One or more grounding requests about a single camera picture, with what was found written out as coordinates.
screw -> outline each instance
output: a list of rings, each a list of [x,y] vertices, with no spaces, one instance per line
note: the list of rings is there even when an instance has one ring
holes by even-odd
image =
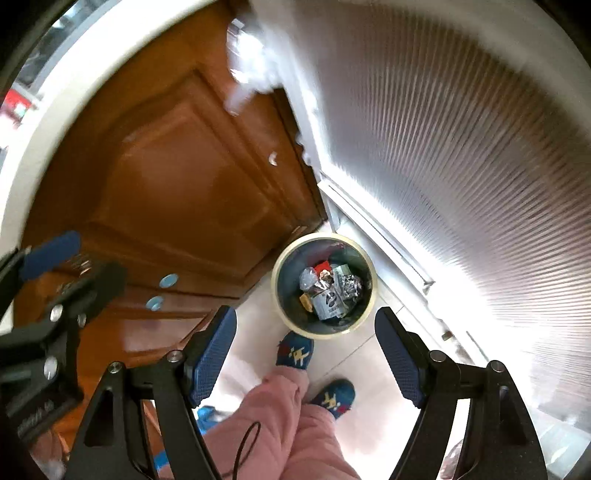
[[[439,364],[445,361],[447,355],[443,353],[441,350],[431,350],[429,352],[429,357],[431,357],[431,360]]]
[[[501,374],[505,371],[505,365],[503,362],[499,362],[498,360],[493,360],[491,362],[491,368],[498,374]]]
[[[79,314],[77,319],[78,319],[78,327],[84,328],[84,325],[86,325],[86,313]]]
[[[166,360],[170,363],[175,364],[183,359],[183,353],[181,350],[171,350],[166,354]]]
[[[112,364],[109,365],[109,373],[115,374],[119,370],[121,370],[122,368],[123,368],[123,364],[121,362],[113,362]]]
[[[61,318],[61,314],[64,312],[64,307],[62,304],[58,303],[55,307],[51,309],[51,313],[49,314],[49,319],[52,322],[57,322]]]
[[[43,376],[51,380],[56,376],[57,373],[57,358],[54,356],[48,356],[43,364]]]

pink pants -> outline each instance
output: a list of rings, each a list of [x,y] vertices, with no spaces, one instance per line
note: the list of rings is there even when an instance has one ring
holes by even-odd
[[[359,478],[343,459],[332,414],[317,405],[301,404],[308,384],[305,370],[275,367],[261,385],[246,395],[231,417],[205,435],[213,461],[225,478],[232,477],[240,442],[255,421],[261,422],[261,431],[238,470],[238,480]],[[256,429],[248,436],[242,458],[255,433]]]

foot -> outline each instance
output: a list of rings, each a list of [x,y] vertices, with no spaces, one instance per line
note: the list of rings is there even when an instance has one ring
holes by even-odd
[[[342,378],[324,387],[310,402],[326,408],[336,419],[351,409],[355,399],[355,387],[349,380]]]
[[[276,365],[305,370],[312,360],[314,340],[290,332],[279,343]]]

red wrapper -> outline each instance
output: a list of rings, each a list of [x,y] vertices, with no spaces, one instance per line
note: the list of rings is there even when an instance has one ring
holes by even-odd
[[[314,267],[314,270],[316,270],[316,273],[318,275],[320,275],[320,272],[322,272],[323,270],[328,270],[329,272],[332,272],[332,268],[330,268],[330,264],[329,264],[328,260],[325,260],[322,263],[319,263],[318,265],[316,265]]]

black cable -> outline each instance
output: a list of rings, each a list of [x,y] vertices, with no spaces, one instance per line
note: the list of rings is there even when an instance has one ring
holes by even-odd
[[[255,433],[254,440],[252,441],[251,446],[249,447],[245,457],[241,461],[242,451],[244,450],[244,446],[246,445],[246,441],[248,440],[248,436],[250,435],[250,433],[252,432],[252,429],[254,427],[256,427],[256,433]],[[256,440],[258,439],[260,432],[261,432],[261,422],[260,421],[252,422],[251,426],[249,426],[247,428],[246,433],[244,434],[244,437],[242,437],[242,441],[240,442],[240,446],[238,447],[238,451],[236,452],[236,458],[234,460],[234,468],[229,472],[223,473],[222,478],[229,477],[230,475],[232,475],[232,480],[236,480],[238,478],[238,470],[240,470],[240,468],[242,468],[242,465],[244,465],[244,462],[246,462],[246,460],[248,460],[248,457],[252,453],[252,449],[255,446]]]

